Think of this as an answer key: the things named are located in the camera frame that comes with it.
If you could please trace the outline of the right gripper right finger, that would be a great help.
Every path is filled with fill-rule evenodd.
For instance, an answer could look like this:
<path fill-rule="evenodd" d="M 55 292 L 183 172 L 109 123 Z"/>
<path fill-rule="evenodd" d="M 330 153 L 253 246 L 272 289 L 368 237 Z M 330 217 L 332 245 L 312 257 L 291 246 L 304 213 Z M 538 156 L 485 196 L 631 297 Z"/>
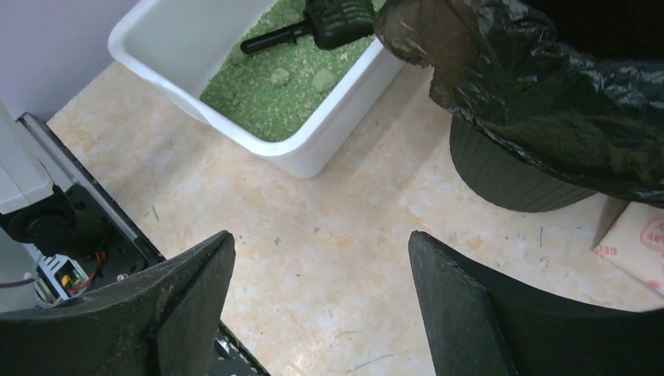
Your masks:
<path fill-rule="evenodd" d="M 564 298 L 476 262 L 432 235 L 408 242 L 438 375 L 660 375 L 663 311 Z"/>

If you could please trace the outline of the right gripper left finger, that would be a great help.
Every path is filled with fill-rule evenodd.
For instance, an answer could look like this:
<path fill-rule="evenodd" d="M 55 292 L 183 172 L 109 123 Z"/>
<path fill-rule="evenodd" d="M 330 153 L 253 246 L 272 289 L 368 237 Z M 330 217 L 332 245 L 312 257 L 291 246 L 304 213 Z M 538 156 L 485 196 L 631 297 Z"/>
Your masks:
<path fill-rule="evenodd" d="M 4 375 L 205 375 L 235 263 L 222 231 L 51 309 L 1 315 Z"/>

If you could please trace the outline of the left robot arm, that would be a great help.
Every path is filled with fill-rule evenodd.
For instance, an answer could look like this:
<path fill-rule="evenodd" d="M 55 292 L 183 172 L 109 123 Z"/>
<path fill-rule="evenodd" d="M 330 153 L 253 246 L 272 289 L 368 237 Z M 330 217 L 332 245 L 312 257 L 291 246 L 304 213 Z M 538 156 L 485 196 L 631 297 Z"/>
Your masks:
<path fill-rule="evenodd" d="M 1 217 L 26 214 L 54 196 L 56 184 L 31 148 L 26 132 L 1 105 Z M 1 311 L 49 308 L 70 297 L 71 283 L 88 274 L 65 255 L 44 255 L 31 240 L 17 241 L 1 226 Z"/>

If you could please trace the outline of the black trash bin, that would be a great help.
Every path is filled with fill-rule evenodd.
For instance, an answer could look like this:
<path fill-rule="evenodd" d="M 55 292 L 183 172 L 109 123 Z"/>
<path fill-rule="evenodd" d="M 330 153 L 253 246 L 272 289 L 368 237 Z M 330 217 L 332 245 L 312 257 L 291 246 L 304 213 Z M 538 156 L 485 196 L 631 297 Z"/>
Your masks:
<path fill-rule="evenodd" d="M 550 212 L 596 194 L 526 164 L 458 117 L 451 121 L 449 151 L 467 187 L 489 203 L 507 210 Z"/>

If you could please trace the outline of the black litter scoop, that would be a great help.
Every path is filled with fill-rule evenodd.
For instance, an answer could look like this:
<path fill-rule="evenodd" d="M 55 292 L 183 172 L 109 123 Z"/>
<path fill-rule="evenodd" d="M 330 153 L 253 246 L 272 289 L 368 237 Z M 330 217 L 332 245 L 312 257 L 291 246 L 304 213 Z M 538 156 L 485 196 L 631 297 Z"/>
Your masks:
<path fill-rule="evenodd" d="M 302 21 L 240 43 L 241 52 L 251 55 L 274 46 L 296 42 L 311 35 L 317 48 L 330 51 L 374 33 L 376 9 L 371 1 L 305 2 Z"/>

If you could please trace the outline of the white plastic litter box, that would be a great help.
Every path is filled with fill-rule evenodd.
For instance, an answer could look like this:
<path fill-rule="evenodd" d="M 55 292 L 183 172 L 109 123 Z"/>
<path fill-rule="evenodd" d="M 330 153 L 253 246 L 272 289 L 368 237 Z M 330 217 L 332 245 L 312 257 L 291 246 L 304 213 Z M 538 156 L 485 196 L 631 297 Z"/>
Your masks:
<path fill-rule="evenodd" d="M 402 63 L 374 37 L 333 51 L 310 36 L 247 55 L 240 43 L 304 19 L 302 1 L 141 1 L 115 25 L 111 56 L 210 125 L 289 175 L 318 175 Z M 290 82 L 269 81 L 276 68 Z M 337 84 L 317 93 L 322 69 Z"/>

